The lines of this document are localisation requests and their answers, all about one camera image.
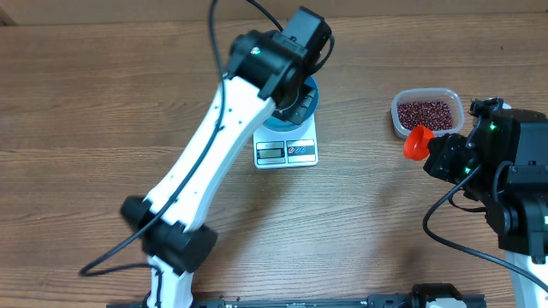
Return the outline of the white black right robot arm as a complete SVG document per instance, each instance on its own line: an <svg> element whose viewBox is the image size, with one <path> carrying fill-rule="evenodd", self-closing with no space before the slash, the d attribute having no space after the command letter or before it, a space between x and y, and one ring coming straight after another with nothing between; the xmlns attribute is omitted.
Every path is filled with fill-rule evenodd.
<svg viewBox="0 0 548 308"><path fill-rule="evenodd" d="M430 139L424 170L453 184L426 213L461 192L483 204L481 212L497 234L503 259L428 232L435 241L498 264L511 273L518 307L547 305L547 116L506 109L501 98L474 99L476 122L467 136Z"/></svg>

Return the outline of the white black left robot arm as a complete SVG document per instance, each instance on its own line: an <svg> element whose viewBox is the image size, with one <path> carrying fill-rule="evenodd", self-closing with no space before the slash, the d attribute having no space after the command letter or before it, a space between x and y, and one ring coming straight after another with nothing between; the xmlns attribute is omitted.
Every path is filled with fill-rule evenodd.
<svg viewBox="0 0 548 308"><path fill-rule="evenodd" d="M318 91L307 81L333 47L327 34L251 31L236 38L211 107L170 172L145 196L127 197L126 223L142 240L153 283L145 307L189 307L194 272L217 241L205 226L221 181L269 118L301 125Z"/></svg>

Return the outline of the orange scoop blue handle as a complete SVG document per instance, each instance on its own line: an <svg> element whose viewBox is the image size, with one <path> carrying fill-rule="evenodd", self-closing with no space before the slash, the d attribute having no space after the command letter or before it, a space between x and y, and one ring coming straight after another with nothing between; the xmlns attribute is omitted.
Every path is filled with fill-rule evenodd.
<svg viewBox="0 0 548 308"><path fill-rule="evenodd" d="M421 161L430 155L428 144L435 137L432 130L419 125L406 138L403 146L403 156L406 159Z"/></svg>

